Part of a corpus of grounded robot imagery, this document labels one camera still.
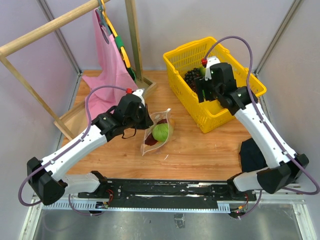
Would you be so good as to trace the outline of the clear polka dot zip bag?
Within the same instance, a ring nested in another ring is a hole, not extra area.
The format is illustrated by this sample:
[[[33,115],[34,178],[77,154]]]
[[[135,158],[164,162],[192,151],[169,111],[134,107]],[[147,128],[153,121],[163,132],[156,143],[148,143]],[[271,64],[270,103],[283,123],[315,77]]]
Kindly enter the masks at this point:
[[[167,144],[175,129],[175,121],[171,116],[172,109],[155,112],[150,115],[152,126],[145,130],[143,142],[140,147],[142,156],[155,153]]]

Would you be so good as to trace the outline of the green toy cabbage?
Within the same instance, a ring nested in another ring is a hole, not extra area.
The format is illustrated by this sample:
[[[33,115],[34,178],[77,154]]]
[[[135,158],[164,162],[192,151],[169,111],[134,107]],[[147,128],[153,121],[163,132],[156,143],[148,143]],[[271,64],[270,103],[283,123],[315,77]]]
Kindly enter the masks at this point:
[[[157,124],[152,130],[152,136],[158,142],[165,142],[169,136],[169,130],[168,123]]]

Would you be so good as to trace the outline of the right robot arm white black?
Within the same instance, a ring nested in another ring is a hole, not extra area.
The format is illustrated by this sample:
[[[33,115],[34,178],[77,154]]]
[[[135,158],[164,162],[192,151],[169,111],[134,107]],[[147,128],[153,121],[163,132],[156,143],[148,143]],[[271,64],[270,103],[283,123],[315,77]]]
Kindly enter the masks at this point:
[[[200,103],[217,100],[220,105],[235,116],[248,130],[261,151],[266,166],[255,171],[241,172],[227,180],[227,196],[232,200],[240,199],[245,191],[264,190],[273,194],[292,184],[302,174],[294,164],[293,157],[303,168],[309,164],[305,154],[297,154],[283,141],[268,119],[260,119],[261,105],[253,92],[247,87],[238,87],[232,66],[214,56],[205,67],[205,75],[196,80],[196,93]]]

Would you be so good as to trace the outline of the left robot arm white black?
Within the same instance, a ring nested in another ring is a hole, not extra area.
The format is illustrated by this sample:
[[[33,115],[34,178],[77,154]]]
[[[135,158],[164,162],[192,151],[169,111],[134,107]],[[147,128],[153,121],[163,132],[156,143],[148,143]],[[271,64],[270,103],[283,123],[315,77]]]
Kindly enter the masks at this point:
[[[143,90],[123,96],[117,106],[99,114],[84,132],[51,155],[27,162],[28,183],[45,205],[57,202],[69,194],[89,193],[101,198],[107,193],[108,181],[98,171],[68,175],[67,172],[86,155],[110,142],[123,137],[125,130],[146,130],[153,125]]]

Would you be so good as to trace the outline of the yellow green toy mango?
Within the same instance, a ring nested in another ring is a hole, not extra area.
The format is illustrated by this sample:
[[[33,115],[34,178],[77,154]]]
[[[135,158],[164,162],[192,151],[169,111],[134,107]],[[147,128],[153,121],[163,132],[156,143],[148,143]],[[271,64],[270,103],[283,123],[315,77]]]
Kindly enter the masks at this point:
[[[201,77],[204,77],[206,75],[206,68],[201,66],[199,69],[199,74]]]

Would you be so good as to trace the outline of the wooden clothes rack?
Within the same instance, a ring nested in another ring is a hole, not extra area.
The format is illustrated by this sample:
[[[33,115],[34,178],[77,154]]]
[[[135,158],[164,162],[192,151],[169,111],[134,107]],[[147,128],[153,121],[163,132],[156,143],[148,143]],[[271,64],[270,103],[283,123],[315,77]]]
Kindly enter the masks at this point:
[[[55,126],[61,133],[69,140],[73,139],[75,135],[65,125],[65,123],[58,117],[56,113],[49,107],[49,105],[41,98],[41,96],[33,89],[28,81],[22,76],[21,73],[9,62],[7,56],[21,50],[22,48],[34,43],[35,41],[51,34],[61,27],[71,23],[72,21],[82,17],[99,6],[97,0],[90,0],[75,9],[52,19],[44,25],[18,37],[15,40],[0,47],[0,62],[12,73],[12,75],[23,85],[23,87],[40,103],[40,105],[49,113],[54,119]],[[136,12],[136,3],[134,0],[125,1],[127,20],[129,25],[129,32],[131,38],[131,46],[135,63],[135,74],[138,80],[139,87],[146,87],[143,96],[148,98],[156,89],[157,83],[147,79],[143,75],[143,66],[140,50],[140,39],[138,20]]]

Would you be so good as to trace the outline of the yellow plastic basket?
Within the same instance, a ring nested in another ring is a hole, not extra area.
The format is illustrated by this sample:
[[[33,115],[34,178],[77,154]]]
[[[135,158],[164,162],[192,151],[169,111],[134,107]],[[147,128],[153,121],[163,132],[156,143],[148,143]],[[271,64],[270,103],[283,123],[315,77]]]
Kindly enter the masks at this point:
[[[183,44],[163,54],[171,90],[204,134],[235,118],[227,109],[223,109],[217,100],[199,103],[197,94],[184,80],[188,71],[201,66],[202,58],[216,42],[215,38],[208,36]],[[237,87],[247,85],[246,78],[249,69],[243,67],[221,43],[215,46],[208,58],[212,56],[216,56],[220,62],[231,64]],[[258,98],[267,92],[267,88],[252,73],[249,85]]]

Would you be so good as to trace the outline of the black toy grapes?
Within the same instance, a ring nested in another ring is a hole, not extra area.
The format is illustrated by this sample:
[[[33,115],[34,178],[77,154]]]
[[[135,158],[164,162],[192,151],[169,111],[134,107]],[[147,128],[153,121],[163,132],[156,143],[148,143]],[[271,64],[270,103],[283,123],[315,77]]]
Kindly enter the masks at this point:
[[[184,75],[184,81],[193,92],[196,92],[196,79],[201,76],[199,68],[193,68]]]

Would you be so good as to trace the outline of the pink t-shirt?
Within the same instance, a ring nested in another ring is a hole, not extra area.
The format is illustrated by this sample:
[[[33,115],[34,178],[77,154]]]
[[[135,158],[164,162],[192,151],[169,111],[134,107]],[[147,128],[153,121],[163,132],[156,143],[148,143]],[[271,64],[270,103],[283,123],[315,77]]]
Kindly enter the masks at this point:
[[[125,67],[114,36],[112,34],[109,36],[110,43],[107,44],[102,36],[96,12],[92,13],[92,21],[98,63],[102,72],[96,77],[85,75],[82,77],[83,80],[91,90],[101,86],[116,86],[123,89],[130,88],[133,91],[137,90],[138,86]],[[86,97],[91,118],[94,119],[112,106],[116,106],[125,94],[123,90],[106,87],[95,91],[90,97]]]

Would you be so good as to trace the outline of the yellow clothes hanger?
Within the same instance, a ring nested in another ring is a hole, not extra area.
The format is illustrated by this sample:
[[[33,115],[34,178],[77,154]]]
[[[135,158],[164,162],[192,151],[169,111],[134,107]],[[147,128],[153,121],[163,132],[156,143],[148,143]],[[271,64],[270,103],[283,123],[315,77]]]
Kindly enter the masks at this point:
[[[129,60],[128,54],[127,54],[127,52],[125,50],[122,38],[117,34],[114,26],[112,25],[111,21],[107,17],[105,3],[102,3],[102,16],[103,16],[103,19],[106,22],[106,25],[107,25],[108,29],[110,30],[110,32],[114,36],[115,44],[116,44],[116,46],[118,48],[118,51],[119,51],[119,53],[121,55],[122,60],[124,61],[125,67],[127,69],[129,69],[131,67],[131,64],[130,64],[130,60]]]

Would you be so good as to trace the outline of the green t-shirt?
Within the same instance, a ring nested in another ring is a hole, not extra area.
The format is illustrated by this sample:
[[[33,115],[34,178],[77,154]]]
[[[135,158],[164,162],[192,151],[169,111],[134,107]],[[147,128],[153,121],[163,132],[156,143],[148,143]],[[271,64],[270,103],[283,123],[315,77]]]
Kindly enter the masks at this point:
[[[126,52],[126,49],[125,49],[125,46],[124,46],[124,43],[123,43],[123,40],[121,38],[120,35],[117,35],[115,38],[115,44],[118,48],[118,51],[120,53],[120,56],[124,62],[124,65],[125,65],[125,68],[127,70],[127,72],[129,73],[129,75],[131,76],[131,78],[133,79],[134,82],[136,82],[136,74],[134,72],[134,70],[132,69],[131,67],[131,63],[130,63],[130,60],[129,60],[129,57],[128,57],[128,54]]]

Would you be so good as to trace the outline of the grey clothes hanger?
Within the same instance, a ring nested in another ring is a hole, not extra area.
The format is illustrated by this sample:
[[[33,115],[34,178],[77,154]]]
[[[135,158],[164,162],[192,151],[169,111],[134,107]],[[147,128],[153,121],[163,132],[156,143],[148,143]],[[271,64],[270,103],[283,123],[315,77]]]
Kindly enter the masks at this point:
[[[111,30],[107,25],[106,17],[104,17],[105,8],[102,3],[102,0],[98,0],[98,8],[95,10],[95,14],[98,20],[98,24],[99,24],[103,39],[109,45]]]

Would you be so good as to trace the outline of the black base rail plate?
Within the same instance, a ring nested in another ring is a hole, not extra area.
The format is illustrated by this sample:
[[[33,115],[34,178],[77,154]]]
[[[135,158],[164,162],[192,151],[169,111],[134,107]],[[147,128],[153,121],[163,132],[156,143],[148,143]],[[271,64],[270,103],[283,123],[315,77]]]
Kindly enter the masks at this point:
[[[106,181],[102,195],[77,194],[82,199],[107,199],[111,207],[151,210],[216,210],[219,201],[254,202],[252,190],[234,193],[225,181],[119,179]]]

